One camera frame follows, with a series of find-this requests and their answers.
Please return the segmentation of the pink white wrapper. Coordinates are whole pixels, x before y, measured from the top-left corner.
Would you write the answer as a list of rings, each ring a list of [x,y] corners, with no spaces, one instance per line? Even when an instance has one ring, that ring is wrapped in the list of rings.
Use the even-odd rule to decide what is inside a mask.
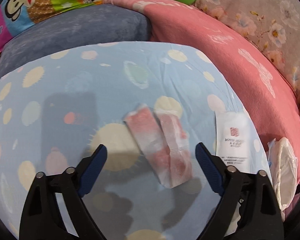
[[[192,178],[189,137],[175,110],[141,104],[124,122],[162,186],[172,189]]]

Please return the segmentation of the bin with white liner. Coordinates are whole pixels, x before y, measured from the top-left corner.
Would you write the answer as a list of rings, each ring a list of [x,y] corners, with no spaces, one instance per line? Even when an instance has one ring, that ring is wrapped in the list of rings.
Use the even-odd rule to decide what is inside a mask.
[[[290,206],[297,187],[298,158],[286,137],[269,142],[268,148],[273,189],[280,210],[285,211]]]

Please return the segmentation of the white paper tag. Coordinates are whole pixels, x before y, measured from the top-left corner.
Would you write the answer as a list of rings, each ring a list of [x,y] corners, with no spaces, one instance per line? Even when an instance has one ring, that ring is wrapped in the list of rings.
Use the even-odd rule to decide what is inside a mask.
[[[250,169],[250,129],[244,113],[216,114],[216,155],[225,165],[232,165],[242,172]]]

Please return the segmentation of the pink blanket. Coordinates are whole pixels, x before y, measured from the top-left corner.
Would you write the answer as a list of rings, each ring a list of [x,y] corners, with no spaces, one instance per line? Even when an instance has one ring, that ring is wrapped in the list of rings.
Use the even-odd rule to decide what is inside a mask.
[[[103,0],[140,12],[152,24],[152,41],[197,48],[224,75],[248,111],[262,144],[287,138],[298,158],[300,115],[295,94],[277,69],[238,33],[174,0]]]

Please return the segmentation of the grey floral pillow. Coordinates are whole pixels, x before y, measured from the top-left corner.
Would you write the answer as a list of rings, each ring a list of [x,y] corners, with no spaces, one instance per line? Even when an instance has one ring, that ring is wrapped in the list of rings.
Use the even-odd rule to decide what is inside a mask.
[[[194,5],[253,44],[300,93],[299,0],[196,0]]]

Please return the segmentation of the blue grey velvet cushion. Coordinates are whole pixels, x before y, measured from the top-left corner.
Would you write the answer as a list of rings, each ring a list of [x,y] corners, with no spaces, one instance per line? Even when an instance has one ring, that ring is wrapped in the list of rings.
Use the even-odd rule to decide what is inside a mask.
[[[41,57],[89,44],[149,41],[152,26],[143,14],[111,4],[59,14],[12,38],[0,57],[0,79]]]

